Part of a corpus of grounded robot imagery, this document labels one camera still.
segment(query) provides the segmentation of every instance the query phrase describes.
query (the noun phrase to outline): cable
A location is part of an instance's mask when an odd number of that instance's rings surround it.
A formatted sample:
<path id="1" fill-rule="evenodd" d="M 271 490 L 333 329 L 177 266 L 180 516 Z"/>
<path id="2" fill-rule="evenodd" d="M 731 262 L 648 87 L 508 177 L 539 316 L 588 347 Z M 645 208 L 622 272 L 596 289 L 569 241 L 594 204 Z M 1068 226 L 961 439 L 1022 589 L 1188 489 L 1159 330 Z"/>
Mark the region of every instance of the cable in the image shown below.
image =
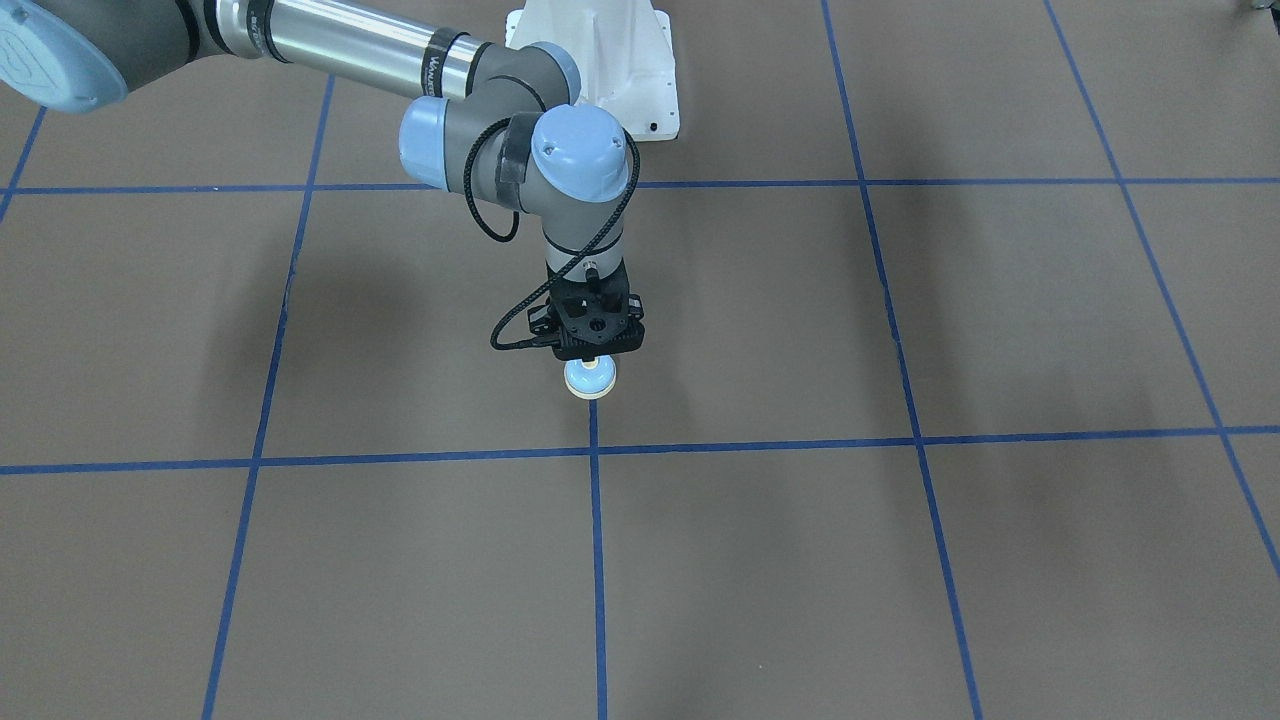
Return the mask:
<path id="1" fill-rule="evenodd" d="M 511 231 L 508 231 L 507 234 L 498 234 L 495 229 L 490 228 L 489 223 L 484 222 L 484 218 L 480 217 L 480 209 L 476 208 L 475 195 L 471 192 L 471 169 L 476 164 L 476 156 L 480 154 L 480 147 L 484 146 L 490 137 L 498 135 L 509 124 L 511 118 L 503 118 L 486 127 L 484 132 L 480 133 L 480 137 L 471 143 L 471 151 L 467 152 L 467 161 L 462 165 L 462 196 L 467 199 L 467 210 L 471 210 L 471 219 L 480 225 L 480 229 L 483 229 L 486 236 L 497 240 L 498 242 L 511 242 L 512 238 L 516 237 L 516 233 L 520 232 L 520 213 L 511 213 Z"/>
<path id="2" fill-rule="evenodd" d="M 623 129 L 622 135 L 627 138 L 627 147 L 631 149 L 631 177 L 627 178 L 627 187 L 622 191 L 618 206 L 613 209 L 613 214 L 609 215 L 609 219 L 604 223 L 604 227 L 600 228 L 600 232 L 595 233 L 591 242 L 588 242 L 582 250 L 575 252 L 572 260 L 566 263 L 563 268 L 557 270 L 556 274 L 553 274 L 547 282 L 540 284 L 538 290 L 529 293 L 529 297 L 517 302 L 515 307 L 498 320 L 498 324 L 493 327 L 493 333 L 489 334 L 489 346 L 494 350 L 525 350 L 529 347 L 545 346 L 553 342 L 543 338 L 529 338 L 520 342 L 507 343 L 499 342 L 498 336 L 502 334 L 502 331 L 506 329 L 507 324 L 511 323 L 516 315 L 532 305 L 539 297 L 543 296 L 543 293 L 550 290 L 557 281 L 563 279 L 564 275 L 570 274 L 579 263 L 586 259 L 586 256 L 590 255 L 591 251 L 595 250 L 595 247 L 609 234 L 613 225 L 618 224 L 618 220 L 622 218 L 622 211 L 627 209 L 627 204 L 631 202 L 631 195 L 635 193 L 636 186 L 640 183 L 640 149 L 636 147 L 636 141 L 631 137 L 631 133 Z"/>

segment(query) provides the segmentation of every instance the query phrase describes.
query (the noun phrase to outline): light blue cap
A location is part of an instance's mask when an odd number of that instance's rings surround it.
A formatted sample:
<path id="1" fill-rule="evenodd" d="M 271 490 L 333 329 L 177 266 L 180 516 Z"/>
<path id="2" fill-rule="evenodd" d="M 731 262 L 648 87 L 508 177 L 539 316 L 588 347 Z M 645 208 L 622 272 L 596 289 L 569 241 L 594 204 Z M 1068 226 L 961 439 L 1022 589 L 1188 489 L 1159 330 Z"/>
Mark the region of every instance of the light blue cap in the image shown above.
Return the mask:
<path id="1" fill-rule="evenodd" d="M 444 173 L 444 115 L 449 101 L 443 97 L 419 97 L 410 102 L 401 122 L 401 164 L 415 178 L 448 190 Z"/>
<path id="2" fill-rule="evenodd" d="M 0 79 L 63 113 L 88 113 L 129 94 L 97 46 L 31 0 L 0 0 Z"/>
<path id="3" fill-rule="evenodd" d="M 538 47 L 556 60 L 561 67 L 561 72 L 564 73 L 564 82 L 568 83 L 568 104 L 577 102 L 577 96 L 582 95 L 582 73 L 579 72 L 577 63 L 573 61 L 573 56 L 568 54 L 568 50 L 544 40 L 531 44 L 530 47 Z"/>
<path id="4" fill-rule="evenodd" d="M 556 190 L 608 202 L 627 187 L 627 143 L 618 120 L 595 105 L 558 105 L 534 126 L 534 163 Z"/>
<path id="5" fill-rule="evenodd" d="M 564 363 L 564 384 L 570 392 L 582 400 L 598 400 L 613 389 L 618 378 L 618 366 L 613 357 L 602 355 L 595 359 L 595 366 L 588 368 L 581 360 Z"/>

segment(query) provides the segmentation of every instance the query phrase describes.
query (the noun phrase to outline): blue grid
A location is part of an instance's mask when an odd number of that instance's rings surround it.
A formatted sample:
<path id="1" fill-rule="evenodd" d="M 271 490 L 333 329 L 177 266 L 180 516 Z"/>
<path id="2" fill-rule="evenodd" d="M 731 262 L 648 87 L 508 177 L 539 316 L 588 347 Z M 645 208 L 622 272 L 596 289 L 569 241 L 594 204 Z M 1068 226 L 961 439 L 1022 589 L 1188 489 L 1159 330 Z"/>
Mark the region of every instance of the blue grid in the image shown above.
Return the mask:
<path id="1" fill-rule="evenodd" d="M 234 551 L 230 570 L 228 573 L 227 589 L 223 603 L 223 612 L 219 621 L 218 637 L 215 641 L 212 662 L 210 667 L 209 684 L 205 696 L 202 719 L 211 720 L 218 694 L 218 683 L 221 673 L 223 657 L 227 639 L 230 633 L 230 621 L 236 601 L 236 589 L 239 578 L 239 569 L 243 560 L 244 544 L 252 515 L 253 497 L 257 486 L 259 471 L 262 468 L 287 466 L 332 466 L 332 465 L 364 465 L 364 464 L 399 464 L 399 462 L 465 462 L 489 461 L 512 459 L 540 459 L 540 457 L 589 457 L 590 460 L 590 493 L 591 493 L 591 527 L 593 527 L 593 557 L 594 557 L 594 585 L 595 585 L 595 646 L 596 646 L 596 700 L 598 717 L 608 717 L 608 671 L 607 671 L 607 618 L 604 596 L 604 552 L 603 552 L 603 507 L 600 492 L 600 457 L 603 456 L 637 456 L 660 454 L 721 454 L 721 452 L 763 452 L 763 451 L 812 451 L 835 448 L 870 448 L 870 447 L 914 447 L 924 484 L 925 498 L 929 506 L 929 516 L 933 525 L 934 541 L 938 551 L 938 560 L 947 600 L 951 607 L 955 626 L 957 650 L 965 683 L 969 692 L 972 711 L 975 720 L 983 716 L 980 694 L 973 662 L 969 655 L 968 642 L 964 629 L 964 618 L 959 601 L 955 578 L 946 546 L 946 533 L 942 524 L 941 511 L 933 489 L 932 474 L 928 462 L 928 447 L 961 446 L 961 445 L 1000 445 L 1000 443 L 1042 443 L 1042 442 L 1107 442 L 1144 438 L 1189 438 L 1189 437 L 1217 437 L 1221 441 L 1225 455 L 1235 474 L 1245 505 L 1257 527 L 1262 544 L 1271 560 L 1276 575 L 1280 577 L 1280 556 L 1277 556 L 1275 543 L 1254 501 L 1249 482 L 1242 469 L 1233 446 L 1233 437 L 1245 436 L 1277 436 L 1280 425 L 1225 425 L 1213 395 L 1204 378 L 1204 373 L 1197 359 L 1190 337 L 1181 322 L 1172 293 L 1165 282 L 1156 254 L 1147 238 L 1142 218 L 1129 191 L 1130 186 L 1144 184 L 1181 184 L 1181 186 L 1213 186 L 1213 184 L 1280 184 L 1280 177 L 1203 177 L 1203 178 L 1130 178 L 1125 177 L 1102 126 L 1101 118 L 1089 96 L 1088 88 L 1080 74 L 1079 67 L 1071 53 L 1066 33 L 1053 9 L 1052 0 L 1042 0 L 1053 31 L 1061 45 L 1064 56 L 1071 69 L 1080 96 L 1089 111 L 1098 140 L 1111 165 L 1112 177 L 1097 178 L 868 178 L 864 172 L 861 152 L 858 142 L 858 133 L 854 124 L 852 109 L 849 99 L 847 85 L 840 61 L 840 49 L 836 41 L 831 19 L 828 0 L 820 0 L 823 19 L 826 23 L 827 40 L 831 50 L 832 64 L 836 72 L 836 81 L 849 133 L 850 151 L 856 170 L 856 178 L 841 179 L 759 179 L 759 181 L 659 181 L 643 182 L 645 190 L 682 190 L 682 188 L 751 188 L 751 187 L 850 187 L 858 188 L 867 227 L 870 236 L 872 250 L 876 258 L 876 269 L 884 290 L 884 309 L 890 332 L 897 347 L 899 370 L 902 383 L 902 395 L 906 404 L 908 416 L 911 425 L 910 437 L 887 438 L 842 438 L 842 439 L 805 439 L 805 441 L 771 441 L 771 442 L 726 442 L 726 443 L 673 443 L 673 445 L 634 445 L 634 446 L 602 446 L 599 442 L 599 415 L 595 401 L 589 404 L 589 443 L 582 447 L 558 448 L 521 448 L 521 450 L 494 450 L 494 451 L 453 451 L 453 452 L 403 452 L 403 454 L 369 454 L 369 455 L 324 455 L 324 456 L 278 456 L 264 455 L 264 445 L 270 421 L 271 402 L 275 391 L 275 380 L 279 373 L 279 361 L 284 347 L 284 334 L 288 324 L 288 304 L 293 281 L 297 274 L 297 261 L 302 251 L 306 236 L 307 219 L 311 209 L 311 200 L 316 192 L 339 191 L 434 191 L 435 188 L 421 183 L 316 183 L 320 155 L 324 147 L 324 133 L 333 100 L 334 78 L 330 76 L 326 82 L 324 100 L 320 109 L 320 118 L 316 127 L 315 142 L 312 147 L 311 165 L 307 182 L 303 184 L 207 184 L 207 186 L 114 186 L 114 187 L 22 187 L 20 179 L 32 149 L 40 135 L 46 109 L 41 108 L 36 114 L 31 131 L 23 145 L 20 158 L 10 176 L 8 186 L 0 188 L 0 223 L 9 210 L 12 201 L 19 196 L 50 196 L 50 195 L 174 195 L 174 193 L 255 193 L 255 192 L 297 192 L 302 195 L 302 208 L 298 217 L 297 233 L 294 237 L 293 252 L 289 260 L 288 275 L 285 281 L 284 296 L 280 302 L 280 314 L 276 325 L 275 342 L 273 346 L 270 366 L 268 372 L 266 387 L 264 388 L 262 405 L 260 411 L 259 429 L 255 437 L 253 451 L 250 457 L 234 459 L 207 459 L 207 460 L 159 460 L 138 462 L 74 462 L 74 464 L 33 464 L 33 465 L 0 465 L 0 477 L 5 475 L 49 475 L 49 474 L 74 474 L 74 473 L 134 473 L 154 470 L 207 470 L 207 469 L 246 469 L 248 478 L 241 509 L 241 518 L 237 527 Z M 906 354 L 902 348 L 901 333 L 893 309 L 893 297 L 890 288 L 888 274 L 884 268 L 881 252 L 879 237 L 876 228 L 876 215 L 870 199 L 872 187 L 931 187 L 931 186 L 1115 186 L 1120 190 L 1129 209 L 1134 229 L 1138 233 L 1143 251 L 1147 256 L 1151 270 L 1160 287 L 1162 299 L 1169 310 L 1170 318 L 1178 331 L 1179 340 L 1187 355 L 1187 360 L 1194 372 L 1197 383 L 1203 395 L 1206 406 L 1213 420 L 1212 427 L 1190 428 L 1146 428 L 1128 430 L 1101 430 L 1101 432 L 1062 432 L 1062 433 L 1009 433 L 1009 434 L 973 434 L 973 436 L 925 436 L 920 430 L 919 415 L 911 391 L 910 373 L 908 369 Z"/>

